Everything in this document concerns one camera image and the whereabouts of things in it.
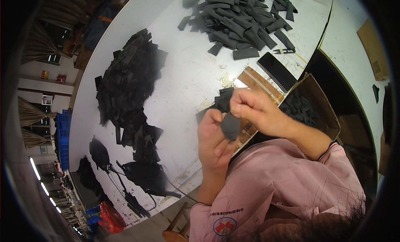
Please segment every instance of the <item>worktable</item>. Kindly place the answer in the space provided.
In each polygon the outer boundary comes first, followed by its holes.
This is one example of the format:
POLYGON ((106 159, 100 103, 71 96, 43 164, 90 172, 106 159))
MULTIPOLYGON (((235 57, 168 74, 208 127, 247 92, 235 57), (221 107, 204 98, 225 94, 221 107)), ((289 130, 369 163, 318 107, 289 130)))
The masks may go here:
MULTIPOLYGON (((300 77, 321 39, 328 21, 333 0, 290 0, 298 9, 294 14, 293 27, 286 33, 296 46, 295 54, 275 55, 296 79, 300 77)), ((273 0, 266 0, 271 7, 273 0)), ((234 61, 232 50, 222 48, 215 57, 207 53, 214 44, 206 34, 177 29, 184 16, 191 15, 191 9, 182 7, 182 0, 131 0, 119 12, 98 43, 84 72, 75 105, 73 108, 70 130, 70 171, 79 167, 79 160, 85 155, 91 161, 97 180, 111 199, 115 209, 123 216, 128 227, 145 218, 138 218, 126 205, 107 174, 97 170, 89 154, 89 142, 93 135, 108 149, 111 164, 116 166, 132 161, 131 147, 123 148, 116 144, 115 127, 111 122, 99 125, 96 86, 94 78, 103 76, 113 60, 113 52, 121 49, 131 35, 147 28, 152 34, 152 41, 159 49, 168 52, 166 66, 161 69, 162 78, 156 81, 155 90, 144 105, 147 123, 164 130, 157 142, 158 155, 171 182, 180 190, 189 193, 198 187, 202 180, 201 164, 198 160, 197 122, 195 114, 204 102, 212 103, 218 90, 229 85, 246 66, 251 66, 276 88, 276 84, 257 66, 258 58, 234 61)), ((285 18, 286 12, 280 12, 285 18)), ((278 43, 274 49, 285 48, 278 43)), ((260 56, 270 51, 264 47, 260 56)), ((114 175, 117 185, 120 184, 114 175)), ((122 180, 138 202, 151 209, 153 201, 140 187, 122 180)), ((174 191, 170 185, 168 191, 174 191)), ((173 197, 154 197, 157 208, 150 211, 154 215, 177 201, 173 197)))
POLYGON ((358 24, 353 15, 334 0, 331 16, 318 49, 337 68, 356 96, 372 134, 379 168, 384 87, 388 81, 375 80, 371 63, 357 31, 358 24), (373 91, 374 84, 379 88, 378 103, 373 91))

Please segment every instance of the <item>chair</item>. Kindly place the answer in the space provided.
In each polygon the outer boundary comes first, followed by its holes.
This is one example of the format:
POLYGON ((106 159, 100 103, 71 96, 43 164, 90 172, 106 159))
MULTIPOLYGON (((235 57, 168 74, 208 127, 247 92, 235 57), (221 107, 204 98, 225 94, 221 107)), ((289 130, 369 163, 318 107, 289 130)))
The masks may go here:
POLYGON ((172 221, 170 221, 171 224, 168 226, 168 228, 162 232, 162 236, 166 242, 188 242, 189 241, 189 239, 185 236, 185 234, 187 233, 187 231, 190 228, 190 220, 187 218, 187 216, 185 214, 186 209, 190 209, 190 207, 188 207, 187 202, 185 202, 183 204, 182 208, 178 211, 175 218, 172 221), (173 228, 176 226, 178 220, 180 219, 180 217, 182 215, 185 217, 187 223, 180 232, 175 232, 175 231, 173 231, 173 228))

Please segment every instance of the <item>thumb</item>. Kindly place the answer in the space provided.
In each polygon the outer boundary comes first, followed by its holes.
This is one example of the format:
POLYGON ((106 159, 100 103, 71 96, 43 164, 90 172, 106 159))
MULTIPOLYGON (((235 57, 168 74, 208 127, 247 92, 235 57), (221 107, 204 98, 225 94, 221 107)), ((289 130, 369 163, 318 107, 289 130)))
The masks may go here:
POLYGON ((247 119, 253 124, 261 117, 260 111, 254 110, 248 105, 243 104, 233 105, 230 112, 236 118, 247 119))

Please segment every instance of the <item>black phone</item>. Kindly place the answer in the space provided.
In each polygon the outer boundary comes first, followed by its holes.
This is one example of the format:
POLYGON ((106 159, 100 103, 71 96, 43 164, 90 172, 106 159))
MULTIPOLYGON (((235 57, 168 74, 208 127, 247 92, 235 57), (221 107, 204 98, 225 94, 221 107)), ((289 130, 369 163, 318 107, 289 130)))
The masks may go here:
POLYGON ((287 93, 297 82, 297 79, 271 53, 264 54, 257 64, 287 93))

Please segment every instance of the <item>hand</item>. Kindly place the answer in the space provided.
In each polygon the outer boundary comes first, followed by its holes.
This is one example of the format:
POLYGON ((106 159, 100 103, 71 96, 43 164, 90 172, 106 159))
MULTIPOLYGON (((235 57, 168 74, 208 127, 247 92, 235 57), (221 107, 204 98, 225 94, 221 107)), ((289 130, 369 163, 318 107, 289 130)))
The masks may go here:
POLYGON ((197 130, 199 141, 199 159, 203 166, 203 174, 225 172, 238 144, 225 138, 220 123, 226 113, 218 109, 209 109, 200 122, 197 130))
POLYGON ((265 135, 287 138, 294 120, 282 112, 267 94, 249 89, 235 89, 230 112, 250 121, 265 135))

